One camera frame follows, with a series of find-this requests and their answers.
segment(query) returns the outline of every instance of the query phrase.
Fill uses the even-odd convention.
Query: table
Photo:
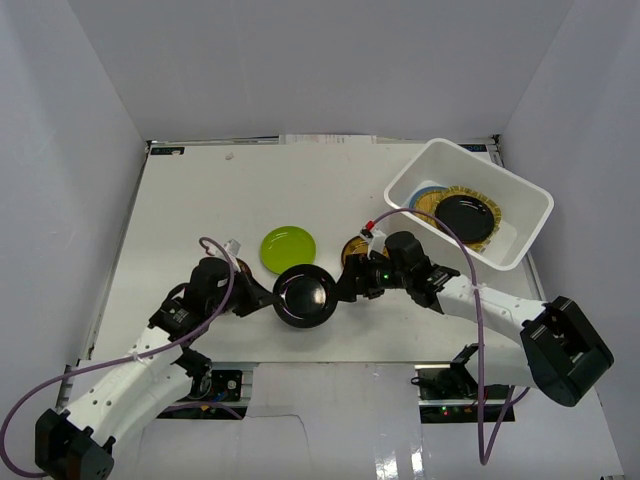
[[[167,292],[188,281],[207,235],[242,244],[240,258],[271,289],[275,275],[259,260],[273,228],[298,225],[317,243],[316,264],[334,278],[340,252],[387,207],[385,186],[420,149],[396,145],[195,145],[182,155],[148,158],[115,272],[93,359],[123,355]],[[467,272],[448,244],[425,245],[438,263]],[[510,272],[478,265],[480,281],[521,297],[535,286],[521,264]],[[448,361],[476,341],[476,325],[415,305],[404,292],[340,304],[322,326],[296,330],[271,308],[246,318],[224,315],[194,348],[216,362]],[[487,332],[487,345],[513,347]]]

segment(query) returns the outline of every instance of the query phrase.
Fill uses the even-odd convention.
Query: gray wall
[[[0,417],[77,359],[144,144],[65,0],[0,0]],[[34,470],[49,388],[9,431]],[[0,478],[14,478],[0,465]]]
[[[501,132],[571,0],[69,0],[145,139]]]
[[[533,249],[547,296],[577,300],[616,357],[598,393],[640,478],[640,7],[576,1],[504,137],[507,167],[555,211]]]

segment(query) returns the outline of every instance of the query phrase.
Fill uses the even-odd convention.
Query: purple cable
[[[165,352],[177,345],[181,345],[184,342],[188,342],[194,337],[197,337],[201,332],[203,332],[206,328],[209,327],[211,322],[213,322],[218,315],[220,315],[225,305],[229,301],[229,297],[231,296],[231,290],[233,289],[233,280],[234,280],[233,279],[234,277],[233,262],[231,261],[231,257],[229,257],[229,254],[225,251],[222,245],[220,245],[218,242],[216,242],[215,240],[212,240],[209,237],[201,237],[198,240],[198,243],[200,243],[200,245],[206,250],[207,254],[210,255],[208,247],[204,245],[204,242],[209,242],[213,244],[224,255],[225,260],[229,264],[229,282],[227,284],[227,290],[225,291],[224,297],[222,298],[222,301],[218,305],[218,308],[216,308],[215,311],[211,314],[211,317],[209,317],[202,325],[196,328],[193,332],[188,333],[184,337],[179,338],[178,340],[171,342],[167,345],[163,345],[162,347],[158,347],[156,349],[149,350],[148,352],[141,353],[137,357],[118,358],[116,360],[110,360],[108,362],[99,363],[97,365],[91,365],[90,367],[80,368],[78,370],[74,370],[73,372],[64,373],[50,380],[47,380],[46,382],[43,382],[40,385],[29,390],[22,398],[20,398],[16,402],[16,404],[11,408],[11,410],[9,410],[9,413],[7,414],[4,421],[2,422],[2,427],[0,427],[0,458],[2,459],[2,461],[4,462],[4,464],[7,466],[9,470],[11,470],[16,475],[19,475],[24,478],[43,478],[47,476],[47,474],[45,474],[44,472],[27,472],[26,470],[22,470],[20,467],[18,467],[15,463],[11,461],[11,459],[9,458],[9,455],[7,454],[7,448],[6,448],[6,437],[7,437],[7,430],[9,429],[9,423],[15,416],[16,412],[20,409],[20,407],[22,407],[22,405],[27,400],[33,397],[40,390],[43,390],[47,388],[49,385],[53,385],[54,383],[67,380],[72,377],[77,377],[78,375],[82,375],[83,373],[89,373],[95,370],[101,370],[103,368],[115,367],[117,365],[122,365],[124,363],[132,362],[136,358],[146,358],[146,357],[150,357],[151,355],[155,355],[157,353]]]
[[[223,405],[222,403],[218,403],[218,402],[183,403],[181,405],[175,405],[173,407],[167,407],[167,408],[164,409],[164,411],[162,413],[177,412],[178,410],[185,410],[185,409],[188,409],[188,408],[202,408],[202,407],[221,408],[222,410],[225,410],[225,411],[229,412],[232,416],[234,416],[238,420],[242,420],[242,416],[240,416],[238,414],[238,412],[236,412],[233,408],[228,407],[228,406]]]
[[[473,261],[471,260],[471,256],[469,255],[469,251],[464,243],[456,236],[455,233],[440,219],[436,218],[434,215],[430,213],[423,212],[422,210],[417,210],[415,208],[396,208],[394,210],[389,210],[388,212],[383,213],[378,218],[373,221],[374,225],[377,225],[382,219],[388,217],[389,215],[393,215],[394,213],[400,212],[408,212],[408,213],[417,213],[419,215],[424,215],[425,217],[430,218],[434,222],[438,224],[440,228],[442,228],[460,247],[462,253],[465,257],[465,260],[469,264],[469,271],[471,274],[471,285],[473,285],[473,297],[476,304],[476,318],[478,323],[478,392],[484,392],[484,320],[482,317],[482,303],[480,300],[480,292],[478,291],[478,275],[476,273],[476,268],[473,265]],[[520,401],[524,395],[526,395],[525,390],[517,399]],[[480,456],[480,463],[482,465],[486,465],[489,461],[489,456],[491,455],[491,450],[493,449],[493,444],[495,443],[496,436],[498,435],[498,430],[500,430],[500,426],[502,425],[502,419],[507,413],[507,409],[511,404],[511,397],[513,396],[514,388],[511,387],[509,389],[509,393],[507,395],[507,400],[505,401],[502,409],[500,410],[500,415],[498,416],[498,421],[493,427],[493,431],[491,432],[491,436],[489,437],[489,443],[487,446],[487,450],[484,449],[484,406],[485,400],[484,396],[478,400],[478,450]]]

